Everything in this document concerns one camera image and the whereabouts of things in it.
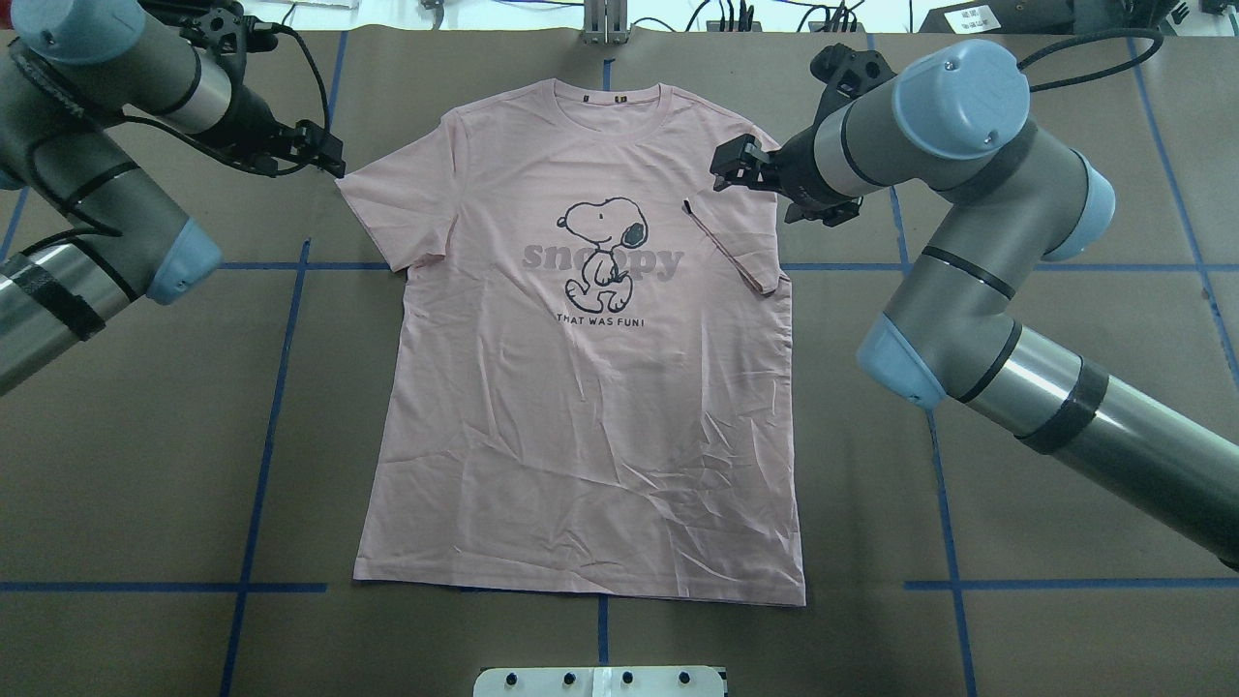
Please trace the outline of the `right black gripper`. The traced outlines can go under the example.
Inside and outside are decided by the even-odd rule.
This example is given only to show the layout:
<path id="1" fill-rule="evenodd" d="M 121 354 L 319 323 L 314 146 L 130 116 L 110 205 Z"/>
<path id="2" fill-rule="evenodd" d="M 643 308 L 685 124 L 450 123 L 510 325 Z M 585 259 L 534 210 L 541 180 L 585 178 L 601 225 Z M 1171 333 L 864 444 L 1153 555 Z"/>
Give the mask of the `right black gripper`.
<path id="1" fill-rule="evenodd" d="M 793 136 L 782 147 L 764 150 L 756 136 L 731 137 L 712 154 L 712 189 L 721 193 L 738 186 L 783 196 L 789 201 L 786 224 L 840 227 L 852 222 L 860 215 L 862 198 L 847 198 L 826 184 L 814 158 L 814 136 Z"/>

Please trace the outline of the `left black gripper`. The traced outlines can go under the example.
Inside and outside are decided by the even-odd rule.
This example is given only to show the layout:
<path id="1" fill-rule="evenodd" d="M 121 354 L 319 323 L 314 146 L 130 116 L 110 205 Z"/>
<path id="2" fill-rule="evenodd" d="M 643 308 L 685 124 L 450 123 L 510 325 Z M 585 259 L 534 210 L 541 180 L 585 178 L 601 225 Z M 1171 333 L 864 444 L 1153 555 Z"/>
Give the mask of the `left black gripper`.
<path id="1" fill-rule="evenodd" d="M 248 87 L 230 93 L 230 105 L 218 123 L 218 146 L 235 163 L 266 177 L 292 175 L 305 167 L 335 178 L 346 175 L 344 144 L 339 137 L 310 120 L 299 120 L 287 136 L 287 128 L 278 123 L 266 102 Z"/>

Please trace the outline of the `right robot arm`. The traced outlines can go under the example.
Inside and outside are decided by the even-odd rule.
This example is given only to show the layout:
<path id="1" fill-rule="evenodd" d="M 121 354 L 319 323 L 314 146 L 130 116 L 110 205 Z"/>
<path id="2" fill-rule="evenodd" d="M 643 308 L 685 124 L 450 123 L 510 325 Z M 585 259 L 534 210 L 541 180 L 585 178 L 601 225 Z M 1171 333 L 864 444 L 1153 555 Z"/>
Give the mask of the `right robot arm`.
<path id="1" fill-rule="evenodd" d="M 813 123 L 776 150 L 717 145 L 715 189 L 783 196 L 786 222 L 839 227 L 866 196 L 918 180 L 949 212 L 856 358 L 921 407 L 955 400 L 1235 568 L 1237 444 L 1009 314 L 1040 262 L 1101 238 L 1111 184 L 1040 128 L 1004 45 L 964 40 L 904 71 L 829 45 L 810 63 Z"/>

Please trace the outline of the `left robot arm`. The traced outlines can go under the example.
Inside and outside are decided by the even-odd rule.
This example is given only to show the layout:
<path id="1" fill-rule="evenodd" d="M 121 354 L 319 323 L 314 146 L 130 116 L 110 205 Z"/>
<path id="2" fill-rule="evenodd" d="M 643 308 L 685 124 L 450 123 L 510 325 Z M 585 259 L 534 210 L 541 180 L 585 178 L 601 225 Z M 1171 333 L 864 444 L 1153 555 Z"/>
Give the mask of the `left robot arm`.
<path id="1" fill-rule="evenodd" d="M 147 297 L 172 305 L 221 266 L 195 217 L 110 136 L 169 132 L 214 162 L 278 178 L 344 177 L 330 119 L 279 123 L 245 84 L 252 52 L 291 27 L 239 1 L 10 1 L 2 22 L 2 187 L 30 189 L 68 228 L 2 262 L 2 391 Z"/>

